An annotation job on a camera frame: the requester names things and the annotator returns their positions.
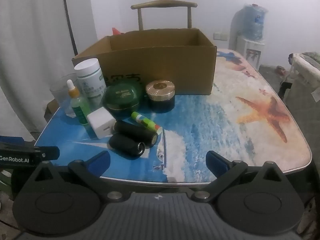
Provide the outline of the black oval case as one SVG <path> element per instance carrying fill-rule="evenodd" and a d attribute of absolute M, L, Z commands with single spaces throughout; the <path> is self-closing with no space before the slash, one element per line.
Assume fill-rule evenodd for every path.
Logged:
<path fill-rule="evenodd" d="M 108 144 L 114 152 L 127 159 L 137 159 L 145 151 L 143 142 L 135 142 L 119 134 L 113 135 L 109 139 Z"/>

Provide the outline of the white charger cube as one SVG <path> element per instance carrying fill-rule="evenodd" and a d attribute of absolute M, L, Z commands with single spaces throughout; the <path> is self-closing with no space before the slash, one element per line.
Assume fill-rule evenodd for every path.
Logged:
<path fill-rule="evenodd" d="M 116 119 L 105 108 L 100 107 L 87 116 L 87 121 L 98 139 L 103 139 L 112 134 Z"/>

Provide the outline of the black cylinder tube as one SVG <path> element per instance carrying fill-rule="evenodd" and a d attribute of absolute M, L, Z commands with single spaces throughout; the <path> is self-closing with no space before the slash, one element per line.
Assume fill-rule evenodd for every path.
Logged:
<path fill-rule="evenodd" d="M 114 124 L 114 131 L 134 142 L 143 142 L 148 147 L 153 147 L 158 139 L 158 134 L 156 132 L 123 120 L 116 121 Z"/>

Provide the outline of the green dropper bottle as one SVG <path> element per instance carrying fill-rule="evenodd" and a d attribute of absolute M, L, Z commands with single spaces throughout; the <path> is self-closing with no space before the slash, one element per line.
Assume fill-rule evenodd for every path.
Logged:
<path fill-rule="evenodd" d="M 80 124 L 87 125 L 87 116 L 91 113 L 89 103 L 84 98 L 71 79 L 67 80 L 68 94 L 71 98 L 71 108 L 73 109 Z"/>

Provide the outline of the green lip balm tube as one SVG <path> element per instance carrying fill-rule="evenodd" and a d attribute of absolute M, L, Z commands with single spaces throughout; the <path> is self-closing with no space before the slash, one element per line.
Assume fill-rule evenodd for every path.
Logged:
<path fill-rule="evenodd" d="M 138 112 L 133 112 L 131 114 L 131 118 L 135 120 L 135 122 L 139 123 L 140 125 L 144 126 L 145 128 L 156 132 L 157 134 L 161 134 L 162 128 L 152 120 L 148 119 L 147 117 L 139 114 Z"/>

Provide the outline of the clear plastic cup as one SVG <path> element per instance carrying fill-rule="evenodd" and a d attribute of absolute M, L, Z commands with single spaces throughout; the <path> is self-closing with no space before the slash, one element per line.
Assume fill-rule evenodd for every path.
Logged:
<path fill-rule="evenodd" d="M 50 92 L 54 96 L 54 99 L 57 101 L 60 108 L 65 111 L 65 114 L 68 117 L 74 118 L 76 117 L 76 115 L 71 107 L 71 98 L 68 94 L 68 80 L 72 80 L 74 85 L 78 86 L 77 75 L 68 74 L 66 76 L 61 77 L 56 81 L 56 83 L 51 85 Z"/>

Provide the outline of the green round cosmetic jar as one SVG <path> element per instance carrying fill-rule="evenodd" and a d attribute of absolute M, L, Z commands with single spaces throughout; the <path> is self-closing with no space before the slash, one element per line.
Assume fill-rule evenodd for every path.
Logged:
<path fill-rule="evenodd" d="M 107 87 L 101 103 L 116 118 L 127 118 L 139 110 L 143 96 L 137 81 L 117 81 Z"/>

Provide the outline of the white supplement bottle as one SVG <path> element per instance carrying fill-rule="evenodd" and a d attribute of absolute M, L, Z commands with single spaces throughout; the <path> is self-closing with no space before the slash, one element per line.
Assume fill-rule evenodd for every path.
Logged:
<path fill-rule="evenodd" d="M 106 91 L 106 83 L 99 60 L 97 58 L 86 59 L 78 63 L 74 70 L 91 109 L 95 111 L 100 108 Z"/>

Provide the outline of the gold lid black jar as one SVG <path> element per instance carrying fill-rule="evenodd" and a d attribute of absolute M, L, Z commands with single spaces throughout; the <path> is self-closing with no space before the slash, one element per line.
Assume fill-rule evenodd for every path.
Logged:
<path fill-rule="evenodd" d="M 153 112 L 166 113 L 175 106 L 175 85 L 168 80 L 155 80 L 145 88 L 148 105 Z"/>

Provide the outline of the white curtain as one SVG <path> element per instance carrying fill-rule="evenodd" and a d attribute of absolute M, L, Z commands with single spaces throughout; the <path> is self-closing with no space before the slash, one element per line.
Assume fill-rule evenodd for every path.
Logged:
<path fill-rule="evenodd" d="M 51 85 L 96 39 L 90 0 L 1 0 L 1 135 L 44 129 Z"/>

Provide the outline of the brown cardboard box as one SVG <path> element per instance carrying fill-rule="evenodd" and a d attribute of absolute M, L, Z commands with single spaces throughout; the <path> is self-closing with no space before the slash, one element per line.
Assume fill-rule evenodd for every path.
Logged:
<path fill-rule="evenodd" d="M 72 63 L 97 58 L 108 84 L 168 80 L 177 94 L 209 95 L 216 54 L 217 47 L 199 29 L 150 29 L 106 36 Z"/>

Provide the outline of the white water dispenser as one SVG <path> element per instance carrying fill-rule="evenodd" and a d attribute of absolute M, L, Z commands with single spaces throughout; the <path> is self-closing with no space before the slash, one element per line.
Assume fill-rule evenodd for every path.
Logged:
<path fill-rule="evenodd" d="M 244 9 L 241 9 L 235 13 L 232 19 L 228 48 L 240 53 L 256 70 L 259 70 L 265 42 L 263 40 L 252 41 L 245 38 L 241 32 L 243 22 Z"/>

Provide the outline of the red plastic bag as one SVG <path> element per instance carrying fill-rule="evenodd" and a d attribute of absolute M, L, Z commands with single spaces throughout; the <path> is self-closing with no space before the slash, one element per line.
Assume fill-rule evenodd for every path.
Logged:
<path fill-rule="evenodd" d="M 123 34 L 123 33 L 120 32 L 118 29 L 112 28 L 112 35 L 121 35 L 121 34 Z"/>

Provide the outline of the blue water jug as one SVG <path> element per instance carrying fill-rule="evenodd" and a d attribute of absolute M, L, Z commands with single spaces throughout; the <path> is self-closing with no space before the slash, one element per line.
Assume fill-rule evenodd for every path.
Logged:
<path fill-rule="evenodd" d="M 265 16 L 268 10 L 257 4 L 248 4 L 243 8 L 243 22 L 241 34 L 251 41 L 263 39 Z"/>

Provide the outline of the white wall socket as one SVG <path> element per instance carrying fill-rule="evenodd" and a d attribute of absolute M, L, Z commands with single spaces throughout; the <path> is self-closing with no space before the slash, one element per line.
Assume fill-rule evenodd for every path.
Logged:
<path fill-rule="evenodd" d="M 213 33 L 213 39 L 219 41 L 228 41 L 229 35 L 225 33 Z"/>

